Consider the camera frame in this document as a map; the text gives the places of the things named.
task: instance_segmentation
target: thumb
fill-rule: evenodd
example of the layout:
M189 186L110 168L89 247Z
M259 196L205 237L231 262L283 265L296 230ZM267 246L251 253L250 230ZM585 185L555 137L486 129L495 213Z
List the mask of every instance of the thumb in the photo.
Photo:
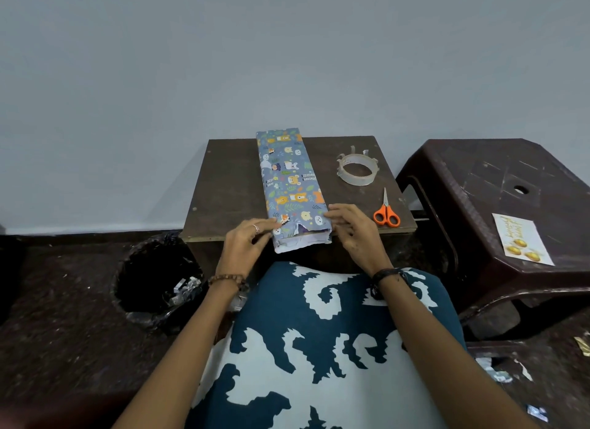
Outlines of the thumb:
M335 225L334 230L338 235L338 238L342 242L342 245L346 248L352 242L352 235L341 225Z
M273 237L273 234L270 232L267 232L264 235L262 235L258 239L258 241L256 241L256 243L254 244L254 247L259 255L262 253L262 249L264 249L264 246L266 246L266 244L269 242L269 239L271 239L272 237Z

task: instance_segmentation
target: hand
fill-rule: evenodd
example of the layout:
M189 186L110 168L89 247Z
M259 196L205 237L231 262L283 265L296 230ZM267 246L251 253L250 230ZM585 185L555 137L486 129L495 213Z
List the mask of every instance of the hand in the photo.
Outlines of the hand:
M257 235L254 225L260 231L258 235L261 235L255 243L252 241ZM273 236L269 231L279 227L281 223L277 223L276 218L255 218L242 221L238 227L227 232L215 274L239 274L246 278Z
M328 208L324 216L332 220L342 245L368 276L393 267L372 219L354 204L330 204Z

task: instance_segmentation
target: person's left hand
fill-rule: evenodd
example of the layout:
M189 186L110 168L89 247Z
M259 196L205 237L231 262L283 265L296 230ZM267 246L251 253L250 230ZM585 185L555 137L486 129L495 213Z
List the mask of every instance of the person's left hand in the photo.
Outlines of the person's left hand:
M276 218L254 218L242 221L238 227L227 232L215 274L239 274L246 278L273 236L269 231L279 227L281 223L277 223ZM257 235L262 236L253 243Z

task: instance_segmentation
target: brown plastic stool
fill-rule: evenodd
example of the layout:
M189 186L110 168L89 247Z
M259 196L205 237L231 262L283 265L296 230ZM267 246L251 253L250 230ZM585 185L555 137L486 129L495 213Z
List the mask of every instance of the brown plastic stool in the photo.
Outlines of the brown plastic stool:
M540 145L429 140L396 180L402 191L414 187L436 223L448 261L442 280L462 322L506 300L590 293L590 188ZM534 221L555 266L506 257L492 213ZM535 319L546 327L563 319L554 305L537 306Z

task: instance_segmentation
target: gold wrapper scrap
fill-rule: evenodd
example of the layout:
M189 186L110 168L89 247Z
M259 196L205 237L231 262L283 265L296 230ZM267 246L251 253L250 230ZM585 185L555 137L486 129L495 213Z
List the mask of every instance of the gold wrapper scrap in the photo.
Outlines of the gold wrapper scrap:
M590 345L588 345L581 337L576 336L574 339L578 343L580 350L582 350L582 354L584 354L584 356L590 356Z

